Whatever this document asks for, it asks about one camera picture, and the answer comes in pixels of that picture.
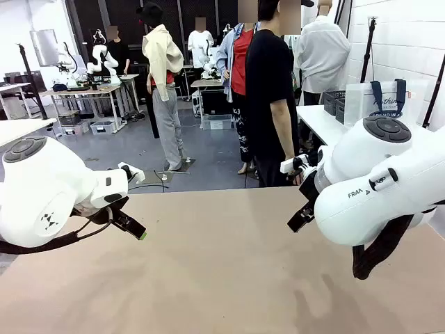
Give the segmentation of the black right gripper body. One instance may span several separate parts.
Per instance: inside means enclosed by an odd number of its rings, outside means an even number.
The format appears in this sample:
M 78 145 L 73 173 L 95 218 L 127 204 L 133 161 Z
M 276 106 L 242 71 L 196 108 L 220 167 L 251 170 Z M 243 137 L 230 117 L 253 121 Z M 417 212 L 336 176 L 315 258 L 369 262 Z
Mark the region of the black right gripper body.
M 315 187 L 314 181 L 316 174 L 317 172 L 314 170 L 305 176 L 299 188 L 301 194 L 308 199 L 306 207 L 309 207 L 310 209 L 314 208 L 316 199 L 318 197 L 318 190 Z

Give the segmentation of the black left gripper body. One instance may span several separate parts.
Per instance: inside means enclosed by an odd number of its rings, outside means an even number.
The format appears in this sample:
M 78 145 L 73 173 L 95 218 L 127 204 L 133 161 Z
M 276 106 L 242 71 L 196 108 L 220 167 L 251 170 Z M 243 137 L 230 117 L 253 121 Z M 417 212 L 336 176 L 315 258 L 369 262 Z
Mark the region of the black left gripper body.
M 112 202 L 107 207 L 100 209 L 96 214 L 91 216 L 92 222 L 98 225 L 108 223 L 110 220 L 115 225 L 127 225 L 129 217 L 122 211 L 122 208 L 128 202 L 129 197 L 123 197 L 115 202 Z

